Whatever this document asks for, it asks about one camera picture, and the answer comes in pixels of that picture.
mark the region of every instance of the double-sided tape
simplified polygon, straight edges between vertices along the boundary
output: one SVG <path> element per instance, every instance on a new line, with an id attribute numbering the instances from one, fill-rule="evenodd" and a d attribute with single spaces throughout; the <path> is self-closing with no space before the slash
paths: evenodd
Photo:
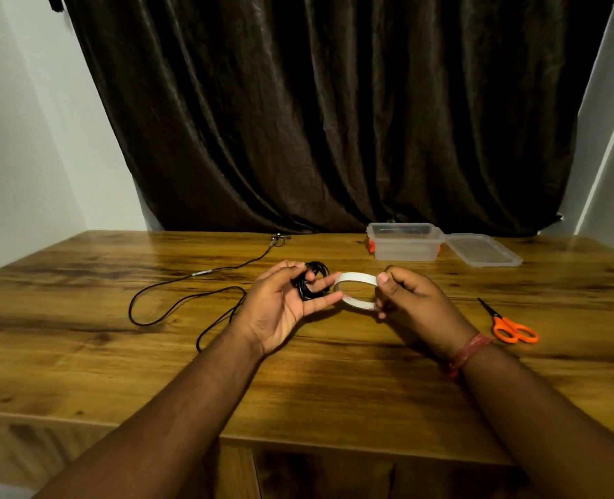
<path id="1" fill-rule="evenodd" d="M 376 283 L 376 277 L 368 275 L 366 273 L 342 273 L 335 280 L 335 291 L 339 290 L 339 284 L 341 282 L 362 282 L 368 283 L 369 285 L 374 285 L 375 287 L 378 286 L 378 284 Z M 346 293 L 344 293 L 344 298 L 342 298 L 342 301 L 345 302 L 347 305 L 360 308 L 361 310 L 374 310 L 374 303 L 370 303 L 368 301 L 360 301 L 359 299 L 351 297 Z"/>

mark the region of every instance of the orange scissors handle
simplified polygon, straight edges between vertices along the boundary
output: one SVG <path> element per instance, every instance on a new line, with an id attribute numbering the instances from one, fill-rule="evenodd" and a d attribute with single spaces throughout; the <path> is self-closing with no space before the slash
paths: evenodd
<path id="1" fill-rule="evenodd" d="M 537 343 L 540 337 L 530 327 L 526 327 L 511 321 L 505 317 L 494 317 L 492 333 L 505 343 Z"/>

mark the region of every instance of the red thread bracelet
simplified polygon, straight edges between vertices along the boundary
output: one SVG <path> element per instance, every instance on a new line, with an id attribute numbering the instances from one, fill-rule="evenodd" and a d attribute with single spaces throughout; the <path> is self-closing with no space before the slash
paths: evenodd
<path id="1" fill-rule="evenodd" d="M 483 348 L 487 344 L 494 343 L 490 337 L 477 334 L 473 336 L 471 341 L 464 345 L 464 347 L 459 351 L 459 353 L 454 357 L 452 362 L 449 364 L 450 371 L 448 376 L 452 379 L 455 379 L 459 376 L 459 370 L 462 368 L 466 361 L 471 358 L 478 350 Z"/>

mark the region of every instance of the scissors blade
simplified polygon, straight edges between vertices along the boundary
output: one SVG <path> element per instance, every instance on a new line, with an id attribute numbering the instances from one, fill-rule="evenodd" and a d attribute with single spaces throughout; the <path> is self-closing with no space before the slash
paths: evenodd
<path id="1" fill-rule="evenodd" d="M 482 307 L 485 310 L 487 310 L 487 313 L 489 313 L 489 315 L 491 315 L 492 317 L 500 317 L 501 316 L 499 312 L 494 310 L 491 306 L 489 306 L 486 302 L 482 301 L 480 298 L 478 298 L 478 301 L 480 302 Z"/>

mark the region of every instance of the container lid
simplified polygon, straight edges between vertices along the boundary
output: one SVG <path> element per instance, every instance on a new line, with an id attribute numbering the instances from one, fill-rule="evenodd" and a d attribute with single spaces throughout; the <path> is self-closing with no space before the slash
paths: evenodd
<path id="1" fill-rule="evenodd" d="M 491 236 L 473 233 L 445 235 L 445 243 L 469 266 L 519 266 L 524 260 Z"/>
<path id="2" fill-rule="evenodd" d="M 440 243 L 444 236 L 428 222 L 372 222 L 367 226 L 367 234 L 374 242 L 382 243 Z"/>

